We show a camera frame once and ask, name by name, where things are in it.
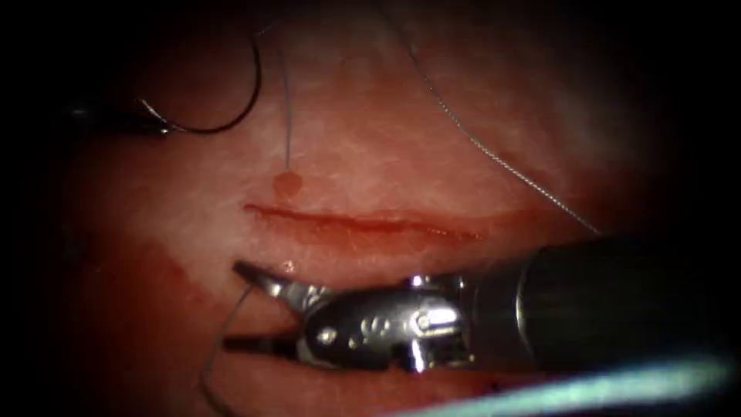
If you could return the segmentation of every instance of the blood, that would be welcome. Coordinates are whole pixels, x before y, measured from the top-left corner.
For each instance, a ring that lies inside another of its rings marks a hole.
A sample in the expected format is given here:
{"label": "blood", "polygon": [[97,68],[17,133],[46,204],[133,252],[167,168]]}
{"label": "blood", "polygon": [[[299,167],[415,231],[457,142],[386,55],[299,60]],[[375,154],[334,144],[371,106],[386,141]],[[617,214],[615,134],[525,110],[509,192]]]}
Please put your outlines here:
{"label": "blood", "polygon": [[399,253],[410,247],[462,246],[485,238],[480,232],[456,230],[439,224],[444,219],[408,211],[383,211],[370,215],[385,219],[363,219],[332,213],[299,212],[248,203],[246,212],[256,212],[273,232],[288,236],[304,245],[332,246],[345,253]]}
{"label": "blood", "polygon": [[301,191],[303,179],[295,172],[285,171],[272,179],[272,190],[279,204],[286,204]]}

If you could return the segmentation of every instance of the metal jaw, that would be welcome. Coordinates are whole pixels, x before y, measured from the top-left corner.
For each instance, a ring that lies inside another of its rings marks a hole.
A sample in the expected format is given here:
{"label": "metal jaw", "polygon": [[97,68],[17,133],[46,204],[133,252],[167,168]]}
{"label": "metal jaw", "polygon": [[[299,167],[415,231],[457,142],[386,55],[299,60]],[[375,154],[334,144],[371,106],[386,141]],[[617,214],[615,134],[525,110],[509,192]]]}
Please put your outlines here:
{"label": "metal jaw", "polygon": [[338,292],[297,283],[239,261],[234,271],[302,316],[294,337],[227,337],[232,351],[273,354],[319,368],[410,372],[473,362],[466,317],[457,305],[462,278],[412,276],[398,286]]}

